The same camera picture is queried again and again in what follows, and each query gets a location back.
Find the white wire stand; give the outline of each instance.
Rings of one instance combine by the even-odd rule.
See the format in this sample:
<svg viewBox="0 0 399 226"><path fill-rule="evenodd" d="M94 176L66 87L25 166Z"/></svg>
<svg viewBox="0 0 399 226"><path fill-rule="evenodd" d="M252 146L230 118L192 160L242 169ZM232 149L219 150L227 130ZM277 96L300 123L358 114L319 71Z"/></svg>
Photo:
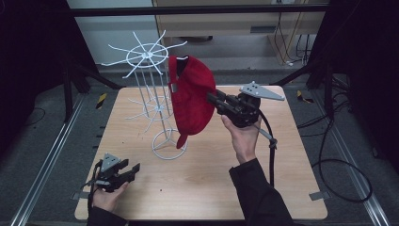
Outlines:
<svg viewBox="0 0 399 226"><path fill-rule="evenodd" d="M171 107L169 91L165 88L169 81L168 70L165 70L165 61L168 58L168 49L185 45L187 41L182 44L165 47L159 43L159 41L165 36L165 33L166 31L164 31L164 33L155 43L142 44L136 33L133 32L139 45L131 50L121 49L109 45L109 47L112 49L126 52L126 58L124 60L103 65L111 66L120 63L128 63L132 66L132 70L127 75L123 76L123 78L128 78L132 74L135 75L137 86L141 95L141 102L135 101L133 99L129 99L129 101L138 105L143 105L143 112L133 117L128 117L126 120L133 120L138 117L145 116L150 120L150 122L144 133L150 129L155 121L161 122L163 130L153 138L152 151L156 156L162 159L171 160L180 157L185 152L187 148L187 142L177 154L170 156L170 153L176 153L176 142L173 140L173 138L179 135L179 131L174 129L168 121L168 118L170 118L170 116L173 114L173 108ZM155 83L154 77L156 75L154 75L154 69L158 74L160 84L159 87L157 87ZM145 75L146 73L150 75L150 81L147 81ZM173 147L173 152L168 151L170 147Z"/></svg>

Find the red cap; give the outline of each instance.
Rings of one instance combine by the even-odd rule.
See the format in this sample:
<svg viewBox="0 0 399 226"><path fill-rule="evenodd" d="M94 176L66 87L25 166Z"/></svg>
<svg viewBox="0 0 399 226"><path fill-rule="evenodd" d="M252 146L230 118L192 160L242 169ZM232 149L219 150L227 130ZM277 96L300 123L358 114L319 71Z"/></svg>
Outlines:
<svg viewBox="0 0 399 226"><path fill-rule="evenodd" d="M206 101L206 94L215 94L212 72L199 60L169 56L168 83L177 129L181 134L176 148L180 149L189 135L201 132L214 114L215 107Z"/></svg>

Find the wooden tabletop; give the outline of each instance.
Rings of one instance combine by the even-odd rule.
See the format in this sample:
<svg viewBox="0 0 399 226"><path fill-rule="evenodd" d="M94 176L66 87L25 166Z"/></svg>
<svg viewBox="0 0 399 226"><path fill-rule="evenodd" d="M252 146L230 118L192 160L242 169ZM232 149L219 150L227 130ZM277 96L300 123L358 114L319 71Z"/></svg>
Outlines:
<svg viewBox="0 0 399 226"><path fill-rule="evenodd" d="M239 87L217 87L226 94L237 95ZM266 87L284 95L281 87ZM158 89L158 96L163 94ZM164 160L152 151L152 141L164 130L158 119L159 111L154 110L149 117L145 115L134 119L126 118L143 113L141 95L138 88L121 89L115 102L103 139L94 159L96 164L105 153L120 159L129 159L129 170L141 164L136 179L120 199L117 214L123 218L136 220L158 219L243 219L243 213L232 184L229 169L238 165L231 145L231 136L224 127L220 115L215 111L209 124L199 134L188 137L185 152L173 160ZM267 117L274 137L279 141L275 159L275 187L284 199L295 219L322 219L327 216L323 200L312 201L309 194L319 191L309 159L304 150L294 118L287 101L262 99L261 110ZM151 118L158 112L155 121ZM162 115L167 116L167 107ZM164 121L165 128L177 128L173 116ZM177 140L179 133L172 133ZM166 140L161 134L155 140ZM269 141L259 135L256 154L268 177ZM180 150L172 142L159 151L174 156ZM75 211L78 219L88 217L87 200L80 200Z"/></svg>

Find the white wall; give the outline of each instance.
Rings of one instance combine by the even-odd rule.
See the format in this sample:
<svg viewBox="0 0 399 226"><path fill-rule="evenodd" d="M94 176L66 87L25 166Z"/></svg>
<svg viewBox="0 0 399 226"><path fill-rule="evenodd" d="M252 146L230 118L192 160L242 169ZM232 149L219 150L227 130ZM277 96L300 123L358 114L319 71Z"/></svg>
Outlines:
<svg viewBox="0 0 399 226"><path fill-rule="evenodd" d="M68 0L70 8L133 8L152 7L152 0ZM88 49L96 64L120 61L126 52L121 49L138 46L133 31L141 43L154 43L159 39L154 16L76 17Z"/></svg>

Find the human hand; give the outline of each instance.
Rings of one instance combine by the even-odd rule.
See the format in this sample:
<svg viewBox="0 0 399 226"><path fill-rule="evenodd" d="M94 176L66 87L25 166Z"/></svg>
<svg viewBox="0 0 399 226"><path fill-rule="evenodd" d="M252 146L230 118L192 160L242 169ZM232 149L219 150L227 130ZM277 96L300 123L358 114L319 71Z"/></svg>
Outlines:
<svg viewBox="0 0 399 226"><path fill-rule="evenodd" d="M115 189L114 192L105 192L102 188L94 187L93 206L102 208L108 212L114 212L117 207L120 195L126 190L129 183L125 182L120 188Z"/></svg>
<svg viewBox="0 0 399 226"><path fill-rule="evenodd" d="M256 127L247 126L244 128L236 127L225 115L221 116L221 120L231 134L231 143L235 150L238 162L243 164L256 158L255 147L259 135L259 130L256 127L260 128L262 118L259 117L258 121L255 122Z"/></svg>

